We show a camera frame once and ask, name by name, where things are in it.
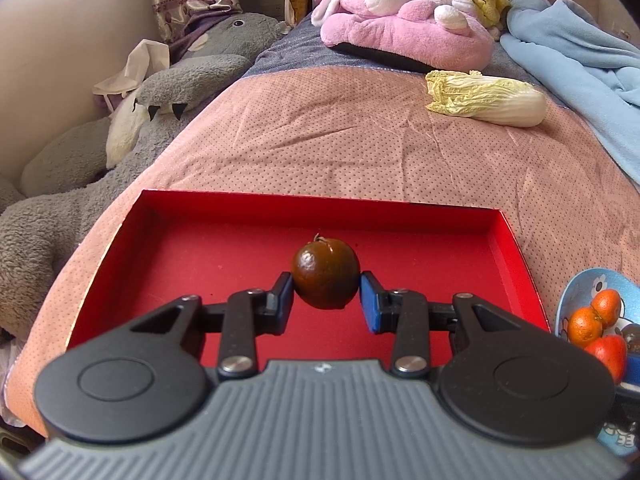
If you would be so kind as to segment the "red tray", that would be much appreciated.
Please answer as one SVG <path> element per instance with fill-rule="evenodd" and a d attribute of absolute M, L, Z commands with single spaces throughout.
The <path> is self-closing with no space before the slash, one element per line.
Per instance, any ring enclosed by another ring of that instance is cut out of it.
<path fill-rule="evenodd" d="M 308 196 L 144 191 L 116 226 L 70 346 L 182 295 L 219 304 L 268 289 L 316 235 L 354 248 L 389 289 L 447 302 L 472 292 L 540 328 L 538 292 L 509 223 L 495 209 Z"/>

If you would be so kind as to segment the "small orange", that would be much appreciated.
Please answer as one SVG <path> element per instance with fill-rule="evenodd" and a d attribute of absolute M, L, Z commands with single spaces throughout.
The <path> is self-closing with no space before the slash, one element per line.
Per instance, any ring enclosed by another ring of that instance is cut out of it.
<path fill-rule="evenodd" d="M 597 313 L 604 328 L 613 327 L 620 318 L 623 303 L 615 289 L 602 289 L 591 300 L 591 307 Z"/>

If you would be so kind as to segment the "napa cabbage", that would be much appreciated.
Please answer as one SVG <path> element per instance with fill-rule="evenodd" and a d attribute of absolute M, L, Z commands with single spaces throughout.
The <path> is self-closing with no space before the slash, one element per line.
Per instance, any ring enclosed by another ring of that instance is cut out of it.
<path fill-rule="evenodd" d="M 477 70 L 433 70 L 425 81 L 433 113 L 520 128 L 539 125 L 547 114 L 547 98 L 528 82 Z"/>

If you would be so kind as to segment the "white tote bag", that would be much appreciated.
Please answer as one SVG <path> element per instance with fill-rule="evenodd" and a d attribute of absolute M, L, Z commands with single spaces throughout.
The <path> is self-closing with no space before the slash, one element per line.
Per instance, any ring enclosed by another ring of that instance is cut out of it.
<path fill-rule="evenodd" d="M 166 70 L 169 65 L 168 45 L 143 39 L 128 54 L 124 67 L 115 75 L 95 84 L 92 93 L 97 101 L 102 100 L 106 109 L 113 113 L 120 102 L 139 88 L 146 78 Z"/>

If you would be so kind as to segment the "pink plush toy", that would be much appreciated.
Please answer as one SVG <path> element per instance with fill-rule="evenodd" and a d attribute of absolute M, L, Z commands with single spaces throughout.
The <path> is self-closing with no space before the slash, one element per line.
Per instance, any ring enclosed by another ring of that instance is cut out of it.
<path fill-rule="evenodd" d="M 322 44 L 398 70 L 484 70 L 495 40 L 472 0 L 321 0 L 311 13 Z"/>

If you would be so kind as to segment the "large orange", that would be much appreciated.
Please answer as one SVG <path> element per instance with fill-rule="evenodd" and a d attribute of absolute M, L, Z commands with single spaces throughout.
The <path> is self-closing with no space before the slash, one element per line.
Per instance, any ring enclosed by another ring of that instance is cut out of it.
<path fill-rule="evenodd" d="M 582 307 L 570 316 L 566 330 L 571 344 L 586 348 L 602 336 L 602 318 L 593 307 Z"/>

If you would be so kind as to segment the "light blue blanket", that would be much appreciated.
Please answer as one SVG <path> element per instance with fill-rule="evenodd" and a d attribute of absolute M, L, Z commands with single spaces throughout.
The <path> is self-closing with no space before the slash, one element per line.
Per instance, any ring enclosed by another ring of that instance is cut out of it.
<path fill-rule="evenodd" d="M 639 49 L 600 29 L 573 0 L 511 0 L 500 44 L 590 125 L 639 182 Z"/>

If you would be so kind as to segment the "grey shark plush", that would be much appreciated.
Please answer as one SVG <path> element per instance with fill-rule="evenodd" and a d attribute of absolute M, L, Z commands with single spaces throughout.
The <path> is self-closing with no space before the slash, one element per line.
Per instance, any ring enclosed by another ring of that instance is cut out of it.
<path fill-rule="evenodd" d="M 117 196 L 286 26 L 233 14 L 198 33 L 177 62 L 146 77 L 111 116 L 59 136 L 1 185 L 1 339 L 24 340 L 58 272 Z"/>

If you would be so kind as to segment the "dark brown tomato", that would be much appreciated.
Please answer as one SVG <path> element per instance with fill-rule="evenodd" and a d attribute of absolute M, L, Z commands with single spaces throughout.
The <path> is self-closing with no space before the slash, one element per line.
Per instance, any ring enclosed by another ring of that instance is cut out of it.
<path fill-rule="evenodd" d="M 356 296 L 360 261 L 349 244 L 317 233 L 294 255 L 291 272 L 296 294 L 320 310 L 342 310 Z"/>

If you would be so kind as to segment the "blue tiger bowl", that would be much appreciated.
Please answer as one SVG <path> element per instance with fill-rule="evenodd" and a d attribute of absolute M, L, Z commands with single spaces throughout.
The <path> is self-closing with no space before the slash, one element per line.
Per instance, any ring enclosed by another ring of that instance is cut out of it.
<path fill-rule="evenodd" d="M 579 272 L 562 293 L 554 333 L 608 368 L 620 414 L 604 424 L 599 440 L 615 455 L 638 460 L 639 285 L 610 269 Z"/>

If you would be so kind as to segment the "pink dotted bedspread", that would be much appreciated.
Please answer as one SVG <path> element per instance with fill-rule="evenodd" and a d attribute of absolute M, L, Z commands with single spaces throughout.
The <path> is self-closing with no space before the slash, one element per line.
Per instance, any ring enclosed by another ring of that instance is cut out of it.
<path fill-rule="evenodd" d="M 1 216 L 1 325 L 24 349 L 1 399 L 41 430 L 32 390 L 70 340 L 104 252 L 145 188 L 402 200 L 503 211 L 544 308 L 603 266 L 638 278 L 639 194 L 568 108 L 529 129 L 426 107 L 420 76 L 329 66 L 249 73 L 157 117 L 99 182 Z"/>

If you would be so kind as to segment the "red plum with stem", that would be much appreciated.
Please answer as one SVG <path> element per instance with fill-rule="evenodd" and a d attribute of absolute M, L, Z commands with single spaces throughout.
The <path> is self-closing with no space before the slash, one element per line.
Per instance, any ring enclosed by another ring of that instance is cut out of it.
<path fill-rule="evenodd" d="M 627 370 L 627 347 L 622 336 L 600 337 L 585 350 L 608 369 L 616 385 L 623 381 Z"/>

